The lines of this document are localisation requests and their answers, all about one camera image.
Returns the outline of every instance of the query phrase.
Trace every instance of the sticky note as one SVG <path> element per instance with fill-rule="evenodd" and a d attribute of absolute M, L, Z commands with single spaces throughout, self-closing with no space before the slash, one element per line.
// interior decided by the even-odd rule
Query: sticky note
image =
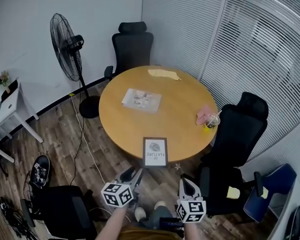
<path fill-rule="evenodd" d="M 268 194 L 269 194 L 268 189 L 266 189 L 265 187 L 263 187 L 263 194 L 262 194 L 261 197 L 264 198 L 264 199 L 267 199 Z"/>
<path fill-rule="evenodd" d="M 228 194 L 226 195 L 226 198 L 238 199 L 239 197 L 240 197 L 240 190 L 235 187 L 229 186 Z"/>

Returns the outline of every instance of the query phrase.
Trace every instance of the straw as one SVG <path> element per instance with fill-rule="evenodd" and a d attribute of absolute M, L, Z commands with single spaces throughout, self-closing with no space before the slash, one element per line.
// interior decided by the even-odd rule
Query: straw
<path fill-rule="evenodd" d="M 222 112 L 222 110 L 220 110 L 219 113 L 216 114 L 216 117 L 218 117 L 218 116 L 220 115 L 221 112 Z"/>

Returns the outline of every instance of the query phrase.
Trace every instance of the fan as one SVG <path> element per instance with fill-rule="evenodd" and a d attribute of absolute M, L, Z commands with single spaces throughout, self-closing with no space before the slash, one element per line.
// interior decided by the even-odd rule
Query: fan
<path fill-rule="evenodd" d="M 64 16 L 55 13 L 50 21 L 50 34 L 56 58 L 64 74 L 72 81 L 80 81 L 86 98 L 80 103 L 79 111 L 84 118 L 99 116 L 99 96 L 89 96 L 82 77 L 79 50 L 84 45 L 81 35 L 74 35 Z"/>

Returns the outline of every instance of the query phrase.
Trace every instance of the gray pants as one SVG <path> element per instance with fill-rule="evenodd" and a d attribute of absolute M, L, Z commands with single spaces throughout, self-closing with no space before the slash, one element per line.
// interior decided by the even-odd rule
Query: gray pants
<path fill-rule="evenodd" d="M 136 226 L 150 230 L 160 230 L 160 218 L 173 218 L 173 216 L 167 207 L 159 206 L 150 214 L 149 219 L 140 220 Z"/>

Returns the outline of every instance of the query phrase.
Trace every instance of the baseboard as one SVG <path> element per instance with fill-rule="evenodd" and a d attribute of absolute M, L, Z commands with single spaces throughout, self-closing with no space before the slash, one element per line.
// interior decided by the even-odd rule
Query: baseboard
<path fill-rule="evenodd" d="M 105 81 L 106 79 L 104 77 L 96 80 L 96 81 L 93 81 L 89 84 L 86 85 L 86 87 L 89 89 L 97 84 L 100 84 L 102 83 L 103 81 Z M 73 91 L 72 93 L 73 94 L 78 94 L 80 92 L 83 92 L 83 87 Z M 55 106 L 59 105 L 61 102 L 64 102 L 66 101 L 67 99 L 70 99 L 70 96 L 67 94 L 65 96 L 63 96 L 62 98 L 56 100 L 55 102 L 51 103 L 49 106 L 43 108 L 42 110 L 40 110 L 38 113 L 36 113 L 38 116 L 42 115 L 43 113 L 47 112 L 48 110 L 54 108 Z M 35 119 L 34 116 L 31 116 L 30 118 L 28 118 L 27 120 L 25 120 L 28 124 L 33 121 Z M 19 126 L 17 126 L 16 128 L 14 128 L 12 131 L 10 131 L 10 134 L 11 135 L 14 135 L 17 131 L 19 131 L 20 129 L 22 129 L 23 126 L 20 124 Z M 1 140 L 0 140 L 0 144 L 4 143 L 5 141 L 7 141 L 9 138 L 7 136 L 3 137 Z"/>

